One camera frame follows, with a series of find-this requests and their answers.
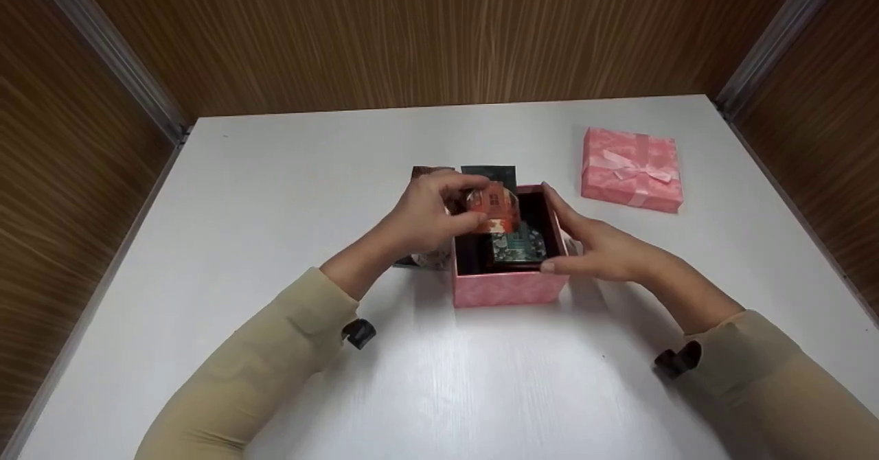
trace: wooden wall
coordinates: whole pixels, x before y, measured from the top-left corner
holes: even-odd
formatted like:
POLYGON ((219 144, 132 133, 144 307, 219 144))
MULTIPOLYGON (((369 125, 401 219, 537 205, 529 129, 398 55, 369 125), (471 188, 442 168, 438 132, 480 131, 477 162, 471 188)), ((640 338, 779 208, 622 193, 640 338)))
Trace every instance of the wooden wall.
POLYGON ((830 0, 738 128, 879 313, 879 0, 830 0))
POLYGON ((98 0, 191 116, 715 95, 784 0, 98 0))
POLYGON ((50 0, 0 0, 0 451, 172 146, 50 0))

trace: black button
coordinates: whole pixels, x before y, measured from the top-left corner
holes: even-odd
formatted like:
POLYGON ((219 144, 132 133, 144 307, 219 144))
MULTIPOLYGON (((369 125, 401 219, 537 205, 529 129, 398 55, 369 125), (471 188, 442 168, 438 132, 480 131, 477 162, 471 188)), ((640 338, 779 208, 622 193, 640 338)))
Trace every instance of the black button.
POLYGON ((347 336, 349 343, 360 350, 376 335, 376 326, 365 319, 355 319, 342 328, 342 334, 347 336))
POLYGON ((691 341, 675 354, 671 350, 665 350, 653 360, 657 369, 662 371, 669 379, 675 379, 690 369, 699 365, 703 357, 703 346, 698 341, 691 341))

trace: left hand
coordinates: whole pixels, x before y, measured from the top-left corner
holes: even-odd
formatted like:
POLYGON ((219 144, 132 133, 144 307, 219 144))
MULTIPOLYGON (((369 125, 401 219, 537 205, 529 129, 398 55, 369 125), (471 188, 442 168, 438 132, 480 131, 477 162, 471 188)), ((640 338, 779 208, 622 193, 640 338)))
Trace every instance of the left hand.
POLYGON ((390 213, 376 226, 399 249, 401 256, 429 253, 449 238, 474 231, 487 220, 485 213, 468 211, 450 216, 443 200, 462 189, 483 189, 489 179, 482 175, 463 175, 439 170, 409 182, 390 213))

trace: pink gift box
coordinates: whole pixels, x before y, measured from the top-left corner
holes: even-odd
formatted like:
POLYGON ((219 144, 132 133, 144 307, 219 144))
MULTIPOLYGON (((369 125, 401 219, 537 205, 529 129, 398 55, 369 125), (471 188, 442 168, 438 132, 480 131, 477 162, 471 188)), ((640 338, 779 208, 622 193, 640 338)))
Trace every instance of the pink gift box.
POLYGON ((674 139, 588 128, 580 195, 666 213, 684 203, 674 139))
MULTIPOLYGON (((522 220, 539 229, 547 245, 547 256, 568 255, 556 214, 539 185, 519 185, 522 220)), ((475 273, 481 265, 474 253, 477 235, 462 235, 452 243, 452 294, 455 307, 506 306, 515 303, 551 303, 558 299, 568 276, 540 271, 475 273)))

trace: open box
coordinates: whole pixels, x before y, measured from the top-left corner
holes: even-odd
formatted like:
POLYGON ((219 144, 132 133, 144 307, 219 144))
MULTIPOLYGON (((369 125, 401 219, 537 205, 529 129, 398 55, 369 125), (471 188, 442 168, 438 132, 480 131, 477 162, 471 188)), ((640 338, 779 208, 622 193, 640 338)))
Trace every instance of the open box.
MULTIPOLYGON (((566 256, 556 213, 540 185, 516 187, 522 221, 543 235, 547 257, 566 256)), ((523 271, 493 271, 489 267, 488 234, 461 235, 452 243, 452 300, 455 307, 550 303, 558 299, 567 275, 547 275, 538 267, 523 271)))

